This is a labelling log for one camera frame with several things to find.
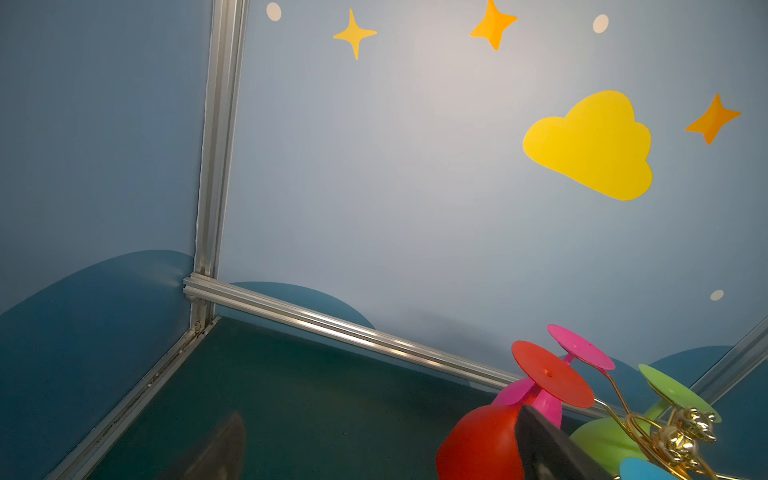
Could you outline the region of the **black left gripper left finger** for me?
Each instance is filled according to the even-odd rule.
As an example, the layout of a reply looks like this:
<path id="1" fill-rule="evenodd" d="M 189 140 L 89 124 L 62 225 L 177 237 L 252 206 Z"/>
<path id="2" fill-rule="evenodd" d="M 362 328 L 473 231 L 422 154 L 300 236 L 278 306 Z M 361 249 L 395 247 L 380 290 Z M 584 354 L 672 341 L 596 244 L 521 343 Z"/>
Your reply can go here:
<path id="1" fill-rule="evenodd" d="M 245 423 L 239 412 L 232 412 L 160 473 L 157 479 L 240 479 L 245 454 Z"/>

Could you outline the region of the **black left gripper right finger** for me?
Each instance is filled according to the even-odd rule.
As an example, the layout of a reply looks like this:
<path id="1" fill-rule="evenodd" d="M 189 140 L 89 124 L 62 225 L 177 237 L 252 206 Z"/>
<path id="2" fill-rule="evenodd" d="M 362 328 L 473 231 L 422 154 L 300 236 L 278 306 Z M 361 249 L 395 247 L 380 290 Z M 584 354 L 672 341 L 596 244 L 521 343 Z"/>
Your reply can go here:
<path id="1" fill-rule="evenodd" d="M 524 405 L 515 426 L 525 480 L 612 480 L 613 476 L 538 410 Z"/>

